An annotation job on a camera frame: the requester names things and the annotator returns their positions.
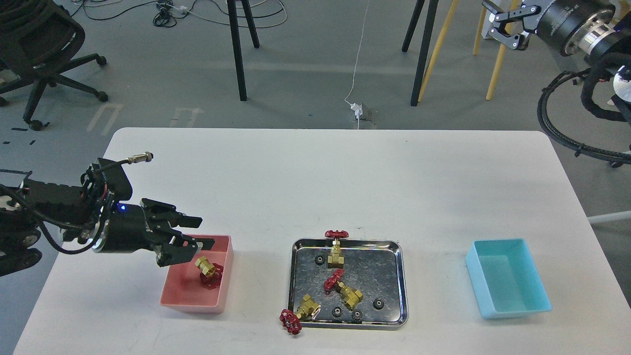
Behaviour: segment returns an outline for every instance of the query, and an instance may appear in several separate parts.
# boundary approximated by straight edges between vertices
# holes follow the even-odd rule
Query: black cable
[[[607,69],[611,66],[616,66],[616,68],[628,66],[631,68],[631,56],[622,53],[609,53],[601,59],[598,59],[585,78],[583,90],[581,91],[581,102],[587,111],[591,112],[592,115],[598,118],[606,119],[608,121],[627,122],[620,112],[605,110],[594,103],[592,99],[596,84],[600,82],[601,78],[609,74]]]
[[[564,71],[560,73],[552,82],[544,89],[542,89],[543,93],[539,99],[539,103],[537,105],[537,118],[539,119],[539,124],[543,131],[557,143],[570,148],[575,151],[574,154],[578,157],[580,154],[585,154],[589,157],[605,160],[608,162],[618,162],[622,164],[631,164],[631,155],[619,152],[612,152],[610,150],[594,148],[585,143],[581,143],[571,139],[570,137],[561,133],[550,121],[548,117],[548,98],[555,91],[556,88],[561,86],[563,83],[574,79],[574,78],[585,78],[586,75],[590,72],[590,69],[581,71],[579,73],[574,73],[571,71]]]
[[[108,197],[105,203],[105,206],[107,207],[106,210],[110,210],[109,205],[111,202],[111,197]],[[96,245],[98,239],[101,236],[101,233],[103,233],[103,228],[105,226],[105,221],[107,220],[107,218],[103,218],[103,215],[101,216],[101,221],[98,224],[98,228],[97,228],[97,232],[94,235],[94,238],[92,238],[92,241],[84,246],[83,248],[77,249],[77,250],[68,250],[68,249],[64,249],[62,246],[60,246],[59,244],[57,244],[57,242],[55,241],[55,239],[53,239],[53,237],[50,235],[50,232],[48,231],[48,228],[46,228],[46,225],[44,224],[44,222],[40,221],[39,226],[40,229],[42,230],[42,233],[44,234],[44,237],[46,238],[46,240],[48,241],[48,243],[50,244],[51,247],[53,247],[53,249],[57,250],[60,253],[63,254],[68,254],[68,255],[75,255],[75,254],[80,254],[83,253],[84,251],[88,251],[90,248],[92,248],[93,246]]]
[[[171,28],[177,25],[177,20],[171,13],[173,8],[172,0],[159,0],[156,5],[158,6],[158,14],[153,17],[153,25],[156,27]]]
[[[20,195],[18,195],[17,193],[15,193],[14,191],[12,191],[11,189],[9,189],[8,187],[6,187],[3,184],[0,184],[0,191],[2,191],[3,193],[5,193],[7,196],[11,197],[15,201],[17,201],[23,208],[29,209],[31,211],[31,213],[34,214],[35,216],[37,216],[39,219],[44,220],[44,221],[46,221],[48,223],[54,224],[57,227],[65,227],[65,228],[70,228],[70,229],[87,229],[87,228],[89,228],[89,226],[79,226],[77,224],[62,222],[60,220],[53,219],[52,217],[49,217],[49,216],[43,214],[42,212],[40,212],[37,209],[33,208],[26,200],[24,200],[24,198],[22,198]]]
[[[103,172],[103,171],[109,170],[109,169],[111,169],[113,167],[117,167],[117,166],[120,166],[122,164],[128,164],[128,163],[129,163],[129,160],[127,160],[127,159],[119,160],[117,162],[113,162],[111,164],[107,164],[107,165],[105,165],[103,167],[100,167],[97,170],[94,170],[92,172],[92,174],[98,174],[99,172]]]
[[[229,13],[225,12],[221,7],[219,7],[219,4],[215,2],[215,0],[210,0],[213,4],[215,4],[215,6],[217,6],[217,8],[219,9],[219,11],[221,11],[224,15],[228,15],[230,16]],[[274,15],[277,15],[279,13],[283,12],[283,8],[281,8],[280,10],[278,10],[275,13],[271,13],[269,15],[264,15],[264,16],[252,16],[252,18],[265,18],[265,17],[272,17]]]
[[[79,5],[79,8],[78,8],[75,12],[73,12],[73,14],[72,14],[72,15],[70,15],[70,17],[72,17],[72,16],[76,15],[76,14],[77,14],[77,12],[79,12],[79,10],[80,10],[81,8],[84,8],[84,7],[83,7],[83,5],[85,5],[85,0],[81,0],[81,5]]]
[[[139,5],[135,5],[135,6],[130,7],[129,9],[126,9],[125,11],[123,11],[123,12],[119,13],[118,15],[114,15],[114,16],[111,16],[111,17],[106,17],[106,18],[94,18],[94,17],[90,17],[90,15],[88,15],[88,12],[87,12],[87,11],[86,11],[86,9],[85,9],[85,6],[83,7],[83,12],[85,13],[85,16],[87,16],[87,17],[88,17],[89,19],[91,19],[91,20],[95,20],[95,21],[105,21],[105,20],[111,20],[111,19],[113,19],[113,18],[117,18],[118,16],[120,16],[120,15],[122,15],[122,14],[126,13],[127,11],[129,11],[129,10],[131,10],[131,9],[139,8],[140,6],[144,6],[144,5],[148,5],[148,4],[153,4],[153,3],[155,3],[155,1],[148,1],[148,2],[146,2],[146,3],[142,3],[142,4],[139,4]]]

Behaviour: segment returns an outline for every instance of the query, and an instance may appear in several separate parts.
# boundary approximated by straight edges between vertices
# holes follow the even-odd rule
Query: pink bin
[[[213,238],[215,244],[212,249],[195,254],[188,263],[169,266],[160,304],[181,312],[221,313],[226,305],[234,257],[230,236],[191,236]],[[195,266],[195,260],[200,256],[223,266],[219,287],[208,289],[199,280],[199,269]]]

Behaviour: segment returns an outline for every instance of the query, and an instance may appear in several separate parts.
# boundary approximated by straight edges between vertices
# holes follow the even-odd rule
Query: metal tray
[[[306,294],[321,305],[313,320],[300,321],[302,326],[393,330],[405,324],[408,300],[401,247],[393,241],[341,240],[345,257],[342,280],[363,293],[363,301],[355,308],[362,312],[362,320],[354,322],[352,312],[344,307],[339,293],[324,292],[324,281],[335,271],[326,265],[331,245],[330,239],[299,239],[293,245],[287,308],[295,311]],[[322,265],[316,263],[318,255],[324,257]],[[373,307],[377,298],[384,302],[380,310]],[[338,318],[333,316],[335,307],[343,311]]]

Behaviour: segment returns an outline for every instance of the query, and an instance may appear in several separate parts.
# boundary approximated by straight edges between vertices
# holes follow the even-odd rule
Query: tray rim
[[[296,273],[296,255],[298,253],[299,242],[301,241],[326,241],[332,244],[331,239],[324,238],[300,238],[296,240],[292,244],[292,261],[291,261],[291,270],[289,276],[289,292],[288,292],[288,300],[287,300],[287,309],[293,311],[293,295],[295,288],[295,273]],[[300,324],[305,328],[345,328],[345,329],[374,329],[374,330],[397,330],[399,327],[407,323],[408,318],[410,317],[410,311],[408,309],[408,294],[405,286],[405,272],[403,267],[403,249],[399,243],[390,240],[390,239],[345,239],[345,243],[347,242],[374,242],[374,243],[389,243],[396,246],[398,253],[400,255],[399,258],[395,257],[396,262],[396,270],[397,277],[400,282],[398,283],[399,289],[399,310],[401,312],[401,317],[396,322],[363,322],[363,323],[343,323],[343,322],[329,322],[329,321],[301,321]],[[345,248],[343,245],[342,249],[356,249],[356,248]]]

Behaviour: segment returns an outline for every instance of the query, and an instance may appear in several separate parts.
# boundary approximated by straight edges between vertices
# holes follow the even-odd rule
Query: light blue plastic container
[[[525,240],[475,241],[466,263],[483,318],[552,310]]]

